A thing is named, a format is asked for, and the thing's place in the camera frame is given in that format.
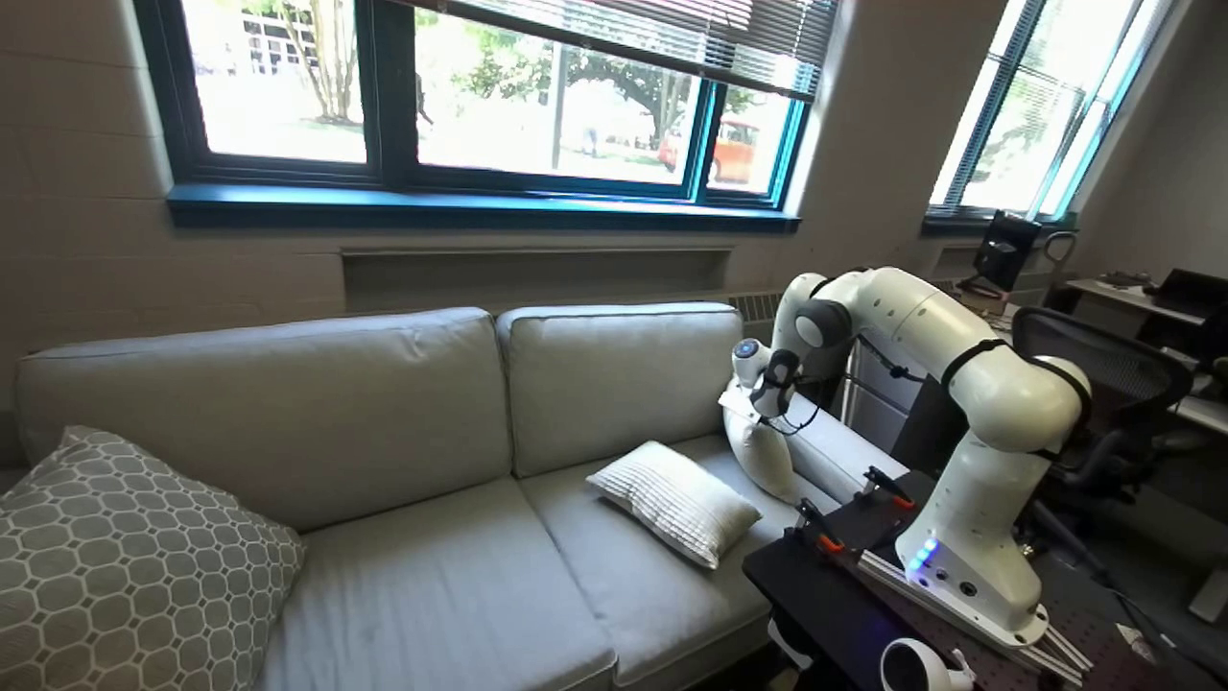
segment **beige wall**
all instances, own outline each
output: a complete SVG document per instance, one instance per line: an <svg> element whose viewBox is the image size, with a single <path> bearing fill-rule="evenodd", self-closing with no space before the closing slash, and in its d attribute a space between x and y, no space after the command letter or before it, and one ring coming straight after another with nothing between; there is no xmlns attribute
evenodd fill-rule
<svg viewBox="0 0 1228 691"><path fill-rule="evenodd" d="M342 316L346 246L720 246L725 285L798 268L908 263L928 182L1002 0L848 0L857 29L821 127L804 221L790 239L475 232L475 228L176 228L170 163L131 0L0 5L0 426L26 349Z"/></svg>
<svg viewBox="0 0 1228 691"><path fill-rule="evenodd" d="M1175 268L1228 276L1228 5L1196 0L1147 93L1147 134L1091 204L1079 273Z"/></svg>

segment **gray couch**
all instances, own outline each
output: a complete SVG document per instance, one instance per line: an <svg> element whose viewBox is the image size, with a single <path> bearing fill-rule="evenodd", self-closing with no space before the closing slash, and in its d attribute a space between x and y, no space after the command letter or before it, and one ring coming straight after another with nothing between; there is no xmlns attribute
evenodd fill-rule
<svg viewBox="0 0 1228 691"><path fill-rule="evenodd" d="M793 516L716 429L735 336L660 304L93 341L19 364L19 438L116 429L307 538L267 691L688 687L767 639L740 555ZM588 488L647 438L764 509L716 573Z"/></svg>

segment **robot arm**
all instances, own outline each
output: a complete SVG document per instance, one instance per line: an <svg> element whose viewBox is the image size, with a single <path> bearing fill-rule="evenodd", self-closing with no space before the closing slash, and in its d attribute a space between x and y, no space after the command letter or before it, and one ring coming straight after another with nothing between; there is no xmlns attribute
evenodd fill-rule
<svg viewBox="0 0 1228 691"><path fill-rule="evenodd" d="M798 379L843 368L857 336L895 364L937 377L967 414L967 433L923 509L895 542L903 579L993 644L1038 639L1047 634L1038 579L1011 542L1011 520L1080 418L1084 377L1066 360L1018 358L978 316L903 268L831 281L800 273L779 304L772 349L757 358L798 368L790 379L759 368L747 387L759 420L773 429L772 418L786 406L779 397Z"/></svg>

